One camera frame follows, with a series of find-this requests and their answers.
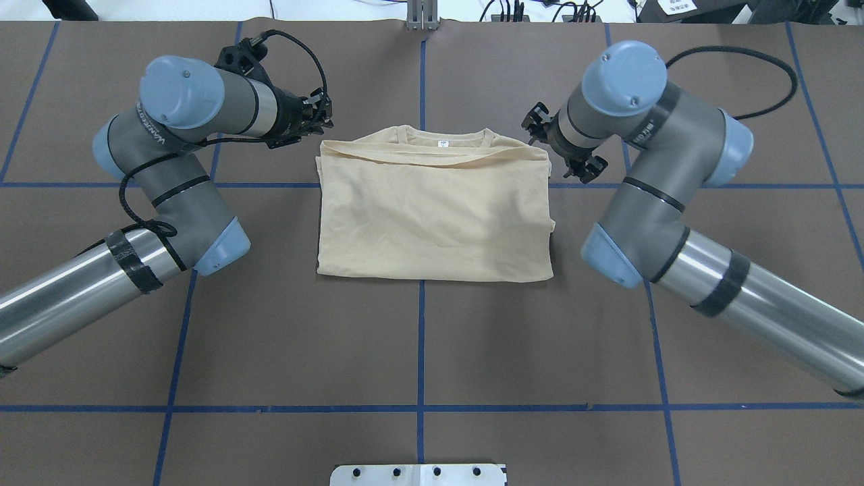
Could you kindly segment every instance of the light blue cap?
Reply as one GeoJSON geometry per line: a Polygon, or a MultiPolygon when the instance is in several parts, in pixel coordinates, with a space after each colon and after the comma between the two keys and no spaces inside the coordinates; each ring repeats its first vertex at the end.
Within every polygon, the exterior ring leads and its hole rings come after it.
{"type": "Polygon", "coordinates": [[[616,42],[588,66],[582,95],[598,112],[629,117],[648,111],[666,89],[666,65],[653,47],[616,42]]]}
{"type": "Polygon", "coordinates": [[[155,58],[140,89],[141,104],[153,119],[183,130],[212,120],[225,101],[225,83],[215,67],[176,55],[155,58]]]}
{"type": "Polygon", "coordinates": [[[585,245],[582,245],[581,255],[582,259],[597,272],[628,289],[642,281],[642,276],[636,271],[636,267],[630,263],[600,223],[594,223],[591,234],[585,240],[585,245]]]}
{"type": "Polygon", "coordinates": [[[195,264],[195,270],[204,276],[211,275],[245,255],[250,246],[249,237],[235,217],[204,252],[204,256],[195,264]]]}
{"type": "Polygon", "coordinates": [[[753,133],[750,129],[730,117],[725,111],[721,110],[721,112],[726,120],[726,137],[723,140],[720,162],[717,163],[711,176],[705,180],[705,185],[710,188],[719,188],[731,181],[753,153],[753,133]]]}
{"type": "Polygon", "coordinates": [[[114,118],[103,125],[96,133],[96,137],[93,137],[93,156],[102,170],[111,174],[118,181],[122,181],[126,174],[114,162],[114,157],[111,156],[111,149],[108,148],[108,129],[111,127],[111,122],[114,121],[114,118]]]}

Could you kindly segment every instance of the paper label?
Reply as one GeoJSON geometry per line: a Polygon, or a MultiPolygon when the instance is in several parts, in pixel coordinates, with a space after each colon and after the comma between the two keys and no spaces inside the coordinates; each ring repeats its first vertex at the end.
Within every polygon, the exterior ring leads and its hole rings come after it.
{"type": "Polygon", "coordinates": [[[658,0],[657,3],[660,4],[660,8],[666,12],[667,16],[696,10],[693,0],[658,0]]]}

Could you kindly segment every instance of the silver metal tube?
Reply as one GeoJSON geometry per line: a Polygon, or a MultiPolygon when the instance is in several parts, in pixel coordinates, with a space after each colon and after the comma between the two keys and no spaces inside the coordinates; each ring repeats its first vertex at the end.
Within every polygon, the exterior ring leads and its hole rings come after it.
{"type": "MultiPolygon", "coordinates": [[[[126,238],[160,281],[180,273],[155,234],[126,238]]],[[[0,297],[0,365],[16,367],[141,295],[105,244],[82,253],[0,297]]]]}
{"type": "MultiPolygon", "coordinates": [[[[658,285],[697,306],[729,267],[730,251],[691,232],[658,285]]],[[[864,390],[864,323],[751,263],[717,317],[754,336],[842,393],[864,390]]],[[[855,398],[864,399],[864,393],[855,398]]]]}

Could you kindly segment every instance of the gray tabletop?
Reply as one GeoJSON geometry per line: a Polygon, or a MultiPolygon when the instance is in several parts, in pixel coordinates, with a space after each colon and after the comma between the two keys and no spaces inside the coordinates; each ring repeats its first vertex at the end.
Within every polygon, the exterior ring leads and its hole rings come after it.
{"type": "MultiPolygon", "coordinates": [[[[525,139],[609,42],[669,59],[706,44],[795,66],[802,89],[746,120],[750,163],[686,221],[864,317],[864,28],[404,22],[16,23],[0,27],[0,291],[129,224],[93,135],[158,55],[215,61],[279,28],[327,71],[350,140],[392,125],[525,139]]],[[[274,38],[278,86],[319,85],[274,38]]],[[[781,99],[785,74],[702,54],[670,77],[732,114],[781,99]]],[[[554,154],[556,276],[528,285],[315,272],[320,140],[199,153],[252,241],[184,273],[0,382],[0,483],[327,484],[335,464],[496,462],[510,484],[860,484],[864,411],[662,290],[618,287],[579,258],[634,161],[618,139],[588,186],[554,154]]],[[[130,191],[135,208],[146,199],[130,191]]]]}

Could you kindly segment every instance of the folded shirt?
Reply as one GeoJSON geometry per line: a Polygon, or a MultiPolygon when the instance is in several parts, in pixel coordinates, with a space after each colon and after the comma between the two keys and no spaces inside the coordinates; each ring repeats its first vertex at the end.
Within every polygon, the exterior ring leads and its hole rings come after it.
{"type": "Polygon", "coordinates": [[[318,273],[473,282],[552,278],[550,161],[488,129],[407,125],[325,140],[318,273]]]}

